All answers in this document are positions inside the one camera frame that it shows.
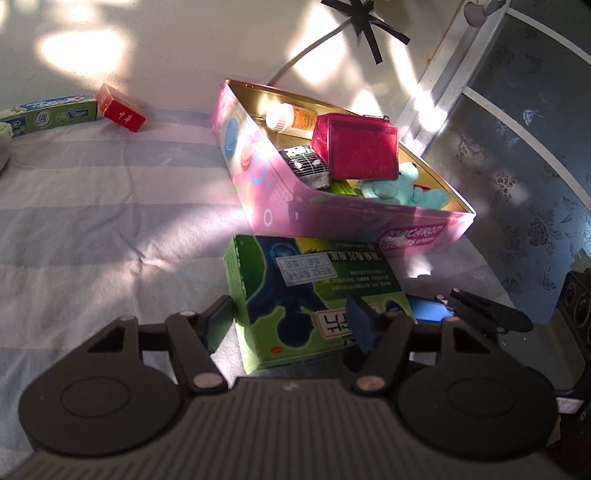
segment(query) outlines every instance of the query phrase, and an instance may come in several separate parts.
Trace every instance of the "red cigarette pack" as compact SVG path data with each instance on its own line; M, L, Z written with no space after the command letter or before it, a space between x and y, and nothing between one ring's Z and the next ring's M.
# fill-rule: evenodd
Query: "red cigarette pack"
M146 120L146 117L123 93L106 83L103 83L96 94L96 101L105 118L132 132L137 132Z

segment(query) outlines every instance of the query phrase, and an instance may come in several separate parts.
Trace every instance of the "circular black pad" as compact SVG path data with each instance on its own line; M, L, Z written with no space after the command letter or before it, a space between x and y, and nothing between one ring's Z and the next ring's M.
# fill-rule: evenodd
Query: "circular black pad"
M31 444L60 455L105 456L164 430L181 407L178 387L137 358L122 360L111 353L66 357L36 379L19 404Z
M557 417L551 384L504 353L456 353L407 379L398 410L432 447L503 460L544 446Z

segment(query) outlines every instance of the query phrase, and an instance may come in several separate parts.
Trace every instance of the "pink tin box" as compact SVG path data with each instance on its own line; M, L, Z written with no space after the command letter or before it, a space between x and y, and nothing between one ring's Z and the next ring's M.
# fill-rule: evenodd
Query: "pink tin box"
M446 210L388 205L321 192L302 183L278 150L309 140L269 130L265 114L287 102L318 114L342 108L268 86L226 80L212 115L213 130L232 182L255 235L378 241L389 256L441 251L458 240L476 212L424 160L400 145L398 161L417 165L418 184L444 188Z

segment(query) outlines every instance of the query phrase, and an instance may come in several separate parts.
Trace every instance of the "green package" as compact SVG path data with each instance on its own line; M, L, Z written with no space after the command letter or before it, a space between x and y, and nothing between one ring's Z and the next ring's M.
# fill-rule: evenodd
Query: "green package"
M238 235L224 256L246 373L354 345L349 296L412 312L378 244Z
M329 186L321 190L323 192L336 193L339 195L349 195L352 197L358 196L357 192L355 192L355 189L353 189L353 187L349 185L349 182L346 180L332 180Z
M77 95L26 103L0 111L0 122L12 126L12 134L24 135L64 125L96 120L94 95Z

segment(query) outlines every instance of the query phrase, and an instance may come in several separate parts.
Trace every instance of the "orange label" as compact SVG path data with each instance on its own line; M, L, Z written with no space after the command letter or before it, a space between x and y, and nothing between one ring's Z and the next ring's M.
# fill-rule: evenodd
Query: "orange label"
M316 118L318 114L306 108L294 106L294 122L291 125L293 128L300 128L302 130L314 130L316 125Z

